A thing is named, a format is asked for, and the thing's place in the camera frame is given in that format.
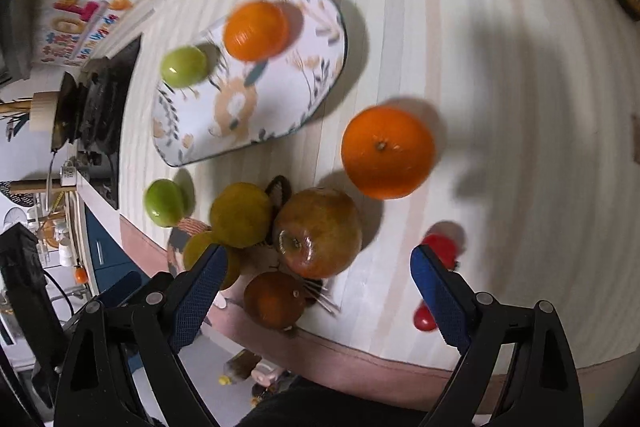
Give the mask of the red cherry tomato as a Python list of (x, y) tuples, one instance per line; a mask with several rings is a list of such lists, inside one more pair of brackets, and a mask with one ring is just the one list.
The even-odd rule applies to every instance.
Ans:
[(450, 239), (447, 235), (430, 233), (423, 237), (422, 245), (430, 247), (447, 270), (454, 271), (457, 269), (460, 248), (453, 239)]
[(426, 303), (420, 303), (413, 313), (413, 326), (420, 332), (433, 332), (437, 323)]

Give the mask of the yellow lemon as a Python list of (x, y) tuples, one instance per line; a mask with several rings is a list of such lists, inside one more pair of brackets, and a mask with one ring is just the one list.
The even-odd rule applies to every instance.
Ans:
[(262, 243), (271, 225), (272, 204), (267, 193), (253, 183), (228, 185), (209, 210), (212, 231), (219, 243), (248, 248)]
[(186, 246), (183, 248), (183, 268), (186, 271), (192, 270), (207, 251), (213, 251), (213, 254), (210, 255), (211, 258), (215, 257), (215, 254), (224, 253), (226, 255), (226, 273), (224, 273), (219, 290), (229, 289), (241, 275), (240, 254), (232, 247), (222, 245), (220, 239), (212, 231), (198, 233), (186, 242)]

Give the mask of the dark red-brown fruit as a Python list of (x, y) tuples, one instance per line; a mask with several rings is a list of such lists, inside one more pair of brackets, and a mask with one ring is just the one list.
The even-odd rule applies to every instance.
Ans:
[(265, 329), (284, 331), (294, 326), (306, 309), (304, 286), (280, 271), (254, 277), (245, 287), (244, 310)]

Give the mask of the green apple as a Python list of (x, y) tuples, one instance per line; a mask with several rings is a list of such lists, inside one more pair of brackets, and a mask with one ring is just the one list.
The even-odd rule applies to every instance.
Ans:
[(143, 205), (148, 217), (159, 227), (172, 228), (186, 217), (186, 194), (169, 179), (157, 179), (145, 190)]
[(191, 87), (203, 81), (207, 75), (207, 56), (196, 46), (171, 50), (160, 62), (160, 77), (174, 89)]

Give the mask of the red apple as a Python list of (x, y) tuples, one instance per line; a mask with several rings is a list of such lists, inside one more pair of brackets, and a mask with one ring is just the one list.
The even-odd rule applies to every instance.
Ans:
[(360, 214), (346, 193), (308, 188), (281, 208), (272, 240), (292, 272), (306, 279), (328, 279), (345, 271), (361, 251)]

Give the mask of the small orange by sink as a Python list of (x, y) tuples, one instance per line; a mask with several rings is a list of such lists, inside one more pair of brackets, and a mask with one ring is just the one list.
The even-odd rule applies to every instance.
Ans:
[(74, 280), (78, 285), (85, 285), (89, 282), (89, 277), (84, 267), (74, 268)]

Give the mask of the blue kitchen cabinet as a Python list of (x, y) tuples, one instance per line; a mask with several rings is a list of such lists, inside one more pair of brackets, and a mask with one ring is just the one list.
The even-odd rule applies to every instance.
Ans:
[(89, 253), (99, 291), (111, 288), (129, 272), (139, 273), (142, 283), (146, 283), (149, 277), (125, 254), (88, 207), (85, 218)]

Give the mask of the floral oval ceramic plate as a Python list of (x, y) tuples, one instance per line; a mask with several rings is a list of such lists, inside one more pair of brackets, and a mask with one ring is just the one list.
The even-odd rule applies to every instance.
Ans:
[(159, 81), (152, 109), (155, 150), (170, 167), (239, 150), (297, 131), (316, 113), (340, 78), (348, 40), (335, 0), (268, 0), (285, 9), (292, 26), (288, 47), (268, 60), (232, 57), (217, 20), (193, 41), (212, 51), (202, 81), (178, 89)]

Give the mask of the black gas stove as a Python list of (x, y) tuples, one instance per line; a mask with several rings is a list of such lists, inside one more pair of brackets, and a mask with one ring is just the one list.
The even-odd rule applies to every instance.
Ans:
[(141, 41), (137, 37), (113, 57), (90, 62), (79, 78), (66, 72), (58, 91), (52, 150), (73, 145), (72, 165), (113, 208), (119, 203), (122, 122)]

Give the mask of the white utensil holder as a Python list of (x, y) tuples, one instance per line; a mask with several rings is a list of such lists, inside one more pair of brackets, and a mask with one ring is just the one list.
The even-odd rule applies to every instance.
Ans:
[(58, 108), (58, 91), (36, 92), (29, 107), (29, 131), (51, 132)]

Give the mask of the striped cat print table mat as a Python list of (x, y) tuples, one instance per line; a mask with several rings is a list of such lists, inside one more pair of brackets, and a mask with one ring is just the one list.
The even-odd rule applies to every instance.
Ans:
[(548, 300), (587, 409), (639, 363), (639, 26), (616, 0), (162, 0), (122, 127), (122, 247), (211, 239), (218, 331), (323, 384), (434, 401), (416, 245), (476, 291)]

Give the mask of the colourful wall sticker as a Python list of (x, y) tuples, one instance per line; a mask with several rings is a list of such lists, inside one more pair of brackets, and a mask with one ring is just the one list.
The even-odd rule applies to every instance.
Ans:
[(134, 0), (36, 0), (34, 62), (79, 67)]

